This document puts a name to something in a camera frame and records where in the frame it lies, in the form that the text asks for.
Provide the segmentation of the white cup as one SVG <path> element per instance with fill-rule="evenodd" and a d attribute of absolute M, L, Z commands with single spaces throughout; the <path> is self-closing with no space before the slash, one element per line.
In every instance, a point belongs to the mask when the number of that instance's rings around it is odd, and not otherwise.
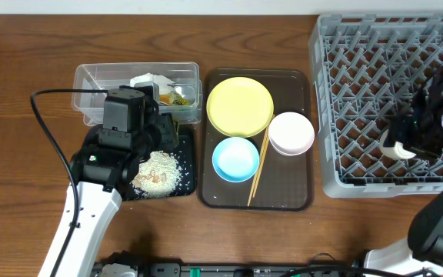
<path fill-rule="evenodd" d="M 385 141 L 387 137 L 388 130 L 386 129 L 381 135 L 379 146 L 380 151 L 384 156 L 394 160 L 413 159 L 416 156 L 415 153 L 405 150 L 401 142 L 395 142 L 393 146 L 386 146 Z"/>

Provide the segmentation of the yellow green snack wrapper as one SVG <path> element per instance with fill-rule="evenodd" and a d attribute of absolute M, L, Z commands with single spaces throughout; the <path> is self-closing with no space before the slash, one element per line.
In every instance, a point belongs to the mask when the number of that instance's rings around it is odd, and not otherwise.
<path fill-rule="evenodd" d="M 174 105 L 190 105 L 190 101 L 184 98 L 177 92 L 170 92 L 165 95 L 160 95 L 160 103 L 163 105 L 174 106 Z"/>

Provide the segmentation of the white napkin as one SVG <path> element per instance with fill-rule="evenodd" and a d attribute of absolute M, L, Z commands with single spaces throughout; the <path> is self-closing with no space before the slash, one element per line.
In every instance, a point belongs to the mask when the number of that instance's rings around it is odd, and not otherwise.
<path fill-rule="evenodd" d="M 167 95 L 172 90 L 172 85 L 175 83 L 171 79 L 163 75 L 153 75 L 152 73 L 145 73 L 144 75 L 139 75 L 130 80 L 130 86 L 135 87 L 139 83 L 143 82 L 153 82 L 158 86 L 160 95 Z"/>

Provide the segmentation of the rice and food scraps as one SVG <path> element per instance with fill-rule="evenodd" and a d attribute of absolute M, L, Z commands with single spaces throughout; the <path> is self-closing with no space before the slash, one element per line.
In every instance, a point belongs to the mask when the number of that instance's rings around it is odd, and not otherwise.
<path fill-rule="evenodd" d="M 167 152 L 152 152 L 150 159 L 138 167 L 132 187 L 142 198 L 153 199 L 169 196 L 182 180 L 182 167 L 176 157 Z"/>

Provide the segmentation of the yellow plate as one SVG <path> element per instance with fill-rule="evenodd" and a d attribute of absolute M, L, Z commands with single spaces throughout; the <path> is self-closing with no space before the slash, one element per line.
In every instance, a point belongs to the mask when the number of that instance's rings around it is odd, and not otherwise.
<path fill-rule="evenodd" d="M 223 135 L 252 137 L 263 131 L 274 114 L 269 90 L 248 77 L 232 77 L 209 93 L 206 112 L 210 123 Z"/>

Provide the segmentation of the blue bowl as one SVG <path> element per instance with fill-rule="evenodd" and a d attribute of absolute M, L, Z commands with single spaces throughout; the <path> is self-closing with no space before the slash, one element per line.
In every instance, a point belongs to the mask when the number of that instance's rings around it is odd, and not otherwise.
<path fill-rule="evenodd" d="M 259 151 L 246 138 L 231 137 L 219 142 L 212 153 L 212 166 L 223 180 L 245 182 L 255 175 Z"/>

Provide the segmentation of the pink bowl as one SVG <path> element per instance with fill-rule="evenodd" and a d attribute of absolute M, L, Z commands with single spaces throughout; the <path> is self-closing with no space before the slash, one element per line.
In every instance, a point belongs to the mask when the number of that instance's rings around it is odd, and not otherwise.
<path fill-rule="evenodd" d="M 268 127 L 268 138 L 276 152 L 285 156 L 306 153 L 315 140 L 310 120 L 297 112 L 277 115 Z"/>

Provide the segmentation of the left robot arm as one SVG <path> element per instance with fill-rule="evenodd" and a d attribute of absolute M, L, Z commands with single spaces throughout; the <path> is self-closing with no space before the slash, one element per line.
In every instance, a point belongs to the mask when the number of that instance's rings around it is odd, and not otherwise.
<path fill-rule="evenodd" d="M 160 113 L 154 82 L 121 85 L 105 93 L 102 123 L 91 127 L 67 159 L 38 111 L 35 117 L 58 153 L 69 185 L 61 221 L 39 272 L 87 276 L 108 225 L 141 163 L 152 152 L 178 146 L 178 123 Z"/>

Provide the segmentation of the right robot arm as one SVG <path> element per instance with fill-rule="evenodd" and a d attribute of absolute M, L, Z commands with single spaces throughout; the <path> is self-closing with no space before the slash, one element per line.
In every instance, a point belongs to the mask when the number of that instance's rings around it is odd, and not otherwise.
<path fill-rule="evenodd" d="M 390 159 L 439 159 L 443 150 L 443 65 L 418 89 L 411 113 L 391 120 L 380 139 Z M 406 238 L 367 252 L 363 276 L 443 276 L 443 190 L 412 220 Z"/>

